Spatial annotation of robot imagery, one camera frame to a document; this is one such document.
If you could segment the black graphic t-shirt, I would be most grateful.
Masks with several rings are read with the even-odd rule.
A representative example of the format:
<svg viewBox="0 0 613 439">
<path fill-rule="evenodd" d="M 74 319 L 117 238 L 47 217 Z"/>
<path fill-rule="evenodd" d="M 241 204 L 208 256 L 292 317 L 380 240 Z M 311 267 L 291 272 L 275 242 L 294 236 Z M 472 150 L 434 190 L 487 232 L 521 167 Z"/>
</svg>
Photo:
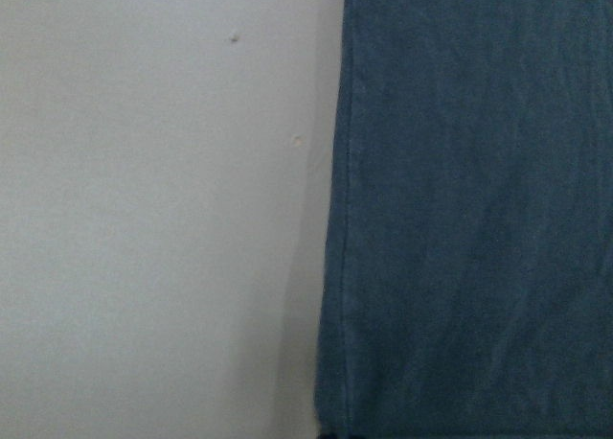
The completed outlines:
<svg viewBox="0 0 613 439">
<path fill-rule="evenodd" d="M 324 438 L 612 434 L 612 0 L 345 0 Z"/>
</svg>

